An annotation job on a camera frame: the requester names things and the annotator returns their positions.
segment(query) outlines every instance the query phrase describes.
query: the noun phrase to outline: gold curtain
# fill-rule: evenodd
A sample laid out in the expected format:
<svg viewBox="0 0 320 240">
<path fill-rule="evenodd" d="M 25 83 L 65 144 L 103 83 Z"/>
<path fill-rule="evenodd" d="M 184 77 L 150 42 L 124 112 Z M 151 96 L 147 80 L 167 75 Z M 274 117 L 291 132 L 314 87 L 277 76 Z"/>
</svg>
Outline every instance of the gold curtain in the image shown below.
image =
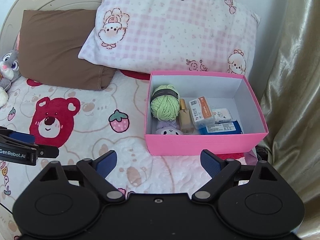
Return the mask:
<svg viewBox="0 0 320 240">
<path fill-rule="evenodd" d="M 289 0 L 261 108 L 269 134 L 260 146 L 305 203 L 298 236 L 320 239 L 320 0 Z"/>
</svg>

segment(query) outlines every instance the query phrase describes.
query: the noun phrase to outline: pink pillow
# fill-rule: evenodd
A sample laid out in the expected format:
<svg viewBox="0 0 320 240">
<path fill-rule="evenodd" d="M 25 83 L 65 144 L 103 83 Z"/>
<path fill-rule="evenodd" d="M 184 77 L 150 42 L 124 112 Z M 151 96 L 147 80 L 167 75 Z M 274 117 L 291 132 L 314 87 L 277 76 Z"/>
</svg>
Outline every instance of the pink pillow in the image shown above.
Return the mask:
<svg viewBox="0 0 320 240">
<path fill-rule="evenodd" d="M 249 75 L 260 18 L 235 0 L 102 0 L 78 57 L 108 67 Z"/>
</svg>

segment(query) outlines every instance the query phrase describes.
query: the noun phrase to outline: green yarn ball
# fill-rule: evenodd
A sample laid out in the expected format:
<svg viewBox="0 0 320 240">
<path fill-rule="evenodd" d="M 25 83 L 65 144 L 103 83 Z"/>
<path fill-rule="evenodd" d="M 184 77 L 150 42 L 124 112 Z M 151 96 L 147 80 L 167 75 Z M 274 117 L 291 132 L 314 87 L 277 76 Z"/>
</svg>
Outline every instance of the green yarn ball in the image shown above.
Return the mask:
<svg viewBox="0 0 320 240">
<path fill-rule="evenodd" d="M 154 92 L 160 89 L 169 88 L 178 94 L 178 99 L 174 96 L 160 96 L 155 98 L 151 102 L 151 113 L 155 118 L 162 121 L 173 121 L 176 120 L 180 111 L 180 95 L 173 85 L 160 86 Z"/>
</svg>

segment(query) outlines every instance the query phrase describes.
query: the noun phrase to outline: blue wet wipes pack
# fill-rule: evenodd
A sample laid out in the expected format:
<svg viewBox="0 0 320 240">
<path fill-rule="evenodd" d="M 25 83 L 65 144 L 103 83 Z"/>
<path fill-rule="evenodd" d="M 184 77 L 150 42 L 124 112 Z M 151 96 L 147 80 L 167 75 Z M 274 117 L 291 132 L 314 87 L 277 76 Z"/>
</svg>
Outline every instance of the blue wet wipes pack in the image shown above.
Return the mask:
<svg viewBox="0 0 320 240">
<path fill-rule="evenodd" d="M 242 134 L 241 127 L 237 120 L 233 122 L 216 123 L 208 125 L 199 130 L 202 135 L 224 135 L 224 134 Z"/>
</svg>

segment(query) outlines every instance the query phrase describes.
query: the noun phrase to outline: gold perfume bottle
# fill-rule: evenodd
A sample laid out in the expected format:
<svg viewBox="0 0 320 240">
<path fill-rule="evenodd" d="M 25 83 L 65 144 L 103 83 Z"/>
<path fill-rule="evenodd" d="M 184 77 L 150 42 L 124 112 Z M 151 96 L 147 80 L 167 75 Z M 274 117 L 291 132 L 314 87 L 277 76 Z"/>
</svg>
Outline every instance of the gold perfume bottle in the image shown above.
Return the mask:
<svg viewBox="0 0 320 240">
<path fill-rule="evenodd" d="M 180 130 L 183 134 L 192 134 L 195 128 L 191 120 L 190 110 L 187 109 L 186 102 L 182 98 L 180 99 L 180 111 L 178 117 Z"/>
</svg>

